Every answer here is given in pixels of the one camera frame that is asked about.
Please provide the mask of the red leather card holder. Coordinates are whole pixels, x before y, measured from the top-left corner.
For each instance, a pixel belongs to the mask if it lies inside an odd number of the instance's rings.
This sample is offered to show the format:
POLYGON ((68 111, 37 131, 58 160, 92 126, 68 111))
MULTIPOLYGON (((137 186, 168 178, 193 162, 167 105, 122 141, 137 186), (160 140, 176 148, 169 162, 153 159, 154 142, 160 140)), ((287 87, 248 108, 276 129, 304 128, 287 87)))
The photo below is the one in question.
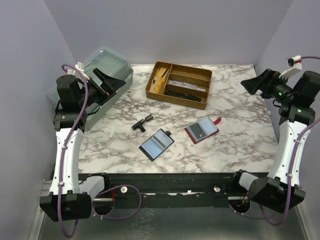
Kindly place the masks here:
POLYGON ((219 124, 221 120, 221 117, 218 117, 215 121, 212 121, 212 119, 207 116, 185 127, 184 130, 191 138, 192 142, 198 144, 219 132, 217 124, 219 124))

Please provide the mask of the woven wicker organizer tray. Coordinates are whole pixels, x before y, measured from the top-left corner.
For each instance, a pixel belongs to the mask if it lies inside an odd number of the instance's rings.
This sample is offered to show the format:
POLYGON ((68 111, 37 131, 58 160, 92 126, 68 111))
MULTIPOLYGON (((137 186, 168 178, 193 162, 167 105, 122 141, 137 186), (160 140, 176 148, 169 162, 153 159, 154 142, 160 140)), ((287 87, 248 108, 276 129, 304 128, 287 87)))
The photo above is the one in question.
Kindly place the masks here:
POLYGON ((145 88, 148 99, 204 110, 213 72, 200 67, 158 61, 145 88))

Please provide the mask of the black T-shaped tool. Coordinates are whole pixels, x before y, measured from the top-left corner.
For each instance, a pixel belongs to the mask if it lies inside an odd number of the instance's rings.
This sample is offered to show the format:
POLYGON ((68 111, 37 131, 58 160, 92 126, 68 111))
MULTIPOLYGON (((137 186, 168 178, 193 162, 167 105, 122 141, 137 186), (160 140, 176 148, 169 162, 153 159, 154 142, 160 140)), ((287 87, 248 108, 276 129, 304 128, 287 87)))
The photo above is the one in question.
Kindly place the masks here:
POLYGON ((138 121, 137 123, 135 123, 131 128, 135 131, 136 129, 140 129, 142 133, 144 133, 146 131, 146 129, 143 127, 143 124, 146 122, 149 122, 151 120, 153 120, 154 117, 152 114, 148 115, 147 117, 141 119, 140 121, 138 121))

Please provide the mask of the black mounting base rail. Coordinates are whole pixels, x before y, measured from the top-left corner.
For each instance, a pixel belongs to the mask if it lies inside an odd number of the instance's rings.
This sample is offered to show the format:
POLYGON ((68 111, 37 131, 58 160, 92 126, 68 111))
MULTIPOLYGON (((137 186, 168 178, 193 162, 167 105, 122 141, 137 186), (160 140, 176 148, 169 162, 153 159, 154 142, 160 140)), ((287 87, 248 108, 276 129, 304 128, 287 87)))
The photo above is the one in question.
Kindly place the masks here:
POLYGON ((229 199, 238 200, 246 190, 236 186, 233 173, 99 173, 106 188, 126 185, 115 191, 119 209, 141 208, 227 208, 229 199))

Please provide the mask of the gold cards in tray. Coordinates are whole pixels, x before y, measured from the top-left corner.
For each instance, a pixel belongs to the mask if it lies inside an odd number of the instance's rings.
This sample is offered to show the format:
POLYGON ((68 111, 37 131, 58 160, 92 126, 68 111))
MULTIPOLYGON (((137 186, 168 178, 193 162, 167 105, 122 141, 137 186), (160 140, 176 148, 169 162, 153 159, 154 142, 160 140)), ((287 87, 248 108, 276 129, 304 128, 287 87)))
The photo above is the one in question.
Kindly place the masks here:
POLYGON ((162 84, 165 82, 165 78, 169 73, 169 69, 160 67, 156 69, 155 76, 151 81, 149 91, 154 94, 158 94, 162 87, 162 84))

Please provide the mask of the black leather card holder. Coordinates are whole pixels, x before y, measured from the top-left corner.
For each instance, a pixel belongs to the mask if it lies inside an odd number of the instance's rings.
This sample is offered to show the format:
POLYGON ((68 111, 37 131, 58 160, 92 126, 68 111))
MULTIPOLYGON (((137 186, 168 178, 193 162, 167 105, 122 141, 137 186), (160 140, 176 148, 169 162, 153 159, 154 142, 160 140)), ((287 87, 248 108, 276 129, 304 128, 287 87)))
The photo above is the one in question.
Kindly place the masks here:
POLYGON ((164 151, 166 151, 175 141, 171 137, 170 131, 159 129, 139 146, 142 153, 150 160, 154 161, 164 151))

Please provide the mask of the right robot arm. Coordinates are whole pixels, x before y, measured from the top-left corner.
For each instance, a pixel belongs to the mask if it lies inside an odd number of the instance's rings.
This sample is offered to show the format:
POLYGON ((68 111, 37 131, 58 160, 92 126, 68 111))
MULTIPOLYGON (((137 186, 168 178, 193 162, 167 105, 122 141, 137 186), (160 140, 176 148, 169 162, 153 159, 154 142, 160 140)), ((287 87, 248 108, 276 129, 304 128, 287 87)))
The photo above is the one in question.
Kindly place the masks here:
POLYGON ((306 193, 300 189, 300 163, 310 127, 315 122, 316 113, 311 104, 320 91, 320 75, 305 71, 294 87, 289 87, 287 81, 279 72, 268 68, 259 76, 241 82, 249 94, 260 91, 263 99, 280 103, 280 134, 268 175, 258 178, 240 170, 238 184, 247 190, 250 201, 281 214, 305 199, 306 193))

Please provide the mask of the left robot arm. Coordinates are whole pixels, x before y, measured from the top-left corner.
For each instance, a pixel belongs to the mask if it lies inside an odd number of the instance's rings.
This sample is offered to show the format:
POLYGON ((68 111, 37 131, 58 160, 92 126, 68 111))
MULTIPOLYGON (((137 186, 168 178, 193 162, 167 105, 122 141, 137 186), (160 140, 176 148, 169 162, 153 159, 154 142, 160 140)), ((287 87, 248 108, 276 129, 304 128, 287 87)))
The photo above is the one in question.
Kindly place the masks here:
POLYGON ((54 222, 89 218, 93 199, 109 186, 105 173, 93 174, 79 181, 79 159, 82 139, 92 104, 102 107, 111 100, 126 81, 106 75, 98 68, 95 81, 83 71, 71 71, 56 80, 58 105, 53 125, 57 151, 52 183, 47 196, 39 200, 40 208, 54 222))

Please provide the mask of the black cards in tray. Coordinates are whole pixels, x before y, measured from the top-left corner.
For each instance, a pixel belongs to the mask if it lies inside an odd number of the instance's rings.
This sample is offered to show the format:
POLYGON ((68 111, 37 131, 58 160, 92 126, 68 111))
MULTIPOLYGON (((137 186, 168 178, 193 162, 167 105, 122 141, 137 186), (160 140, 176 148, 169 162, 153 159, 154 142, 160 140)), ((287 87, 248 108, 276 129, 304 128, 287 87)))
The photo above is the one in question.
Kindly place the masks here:
POLYGON ((175 91, 165 91, 164 93, 166 96, 171 96, 171 97, 175 97, 175 98, 180 98, 180 99, 186 99, 186 100, 190 100, 190 101, 195 101, 195 102, 201 102, 201 98, 197 97, 195 95, 191 95, 191 94, 185 94, 185 93, 181 93, 181 92, 175 92, 175 91))

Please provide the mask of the white cards in tray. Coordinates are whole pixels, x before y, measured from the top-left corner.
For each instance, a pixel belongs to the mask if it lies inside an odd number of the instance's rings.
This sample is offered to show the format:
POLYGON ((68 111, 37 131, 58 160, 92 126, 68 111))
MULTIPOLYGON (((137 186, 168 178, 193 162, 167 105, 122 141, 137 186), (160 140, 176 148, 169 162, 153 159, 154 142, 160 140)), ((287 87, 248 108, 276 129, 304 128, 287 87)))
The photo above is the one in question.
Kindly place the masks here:
POLYGON ((194 84, 191 84, 191 83, 187 83, 187 82, 181 82, 181 81, 175 81, 175 80, 170 80, 169 79, 168 80, 168 84, 179 86, 179 87, 183 87, 183 88, 187 88, 187 89, 202 91, 202 92, 206 91, 205 87, 197 86, 197 85, 194 85, 194 84))

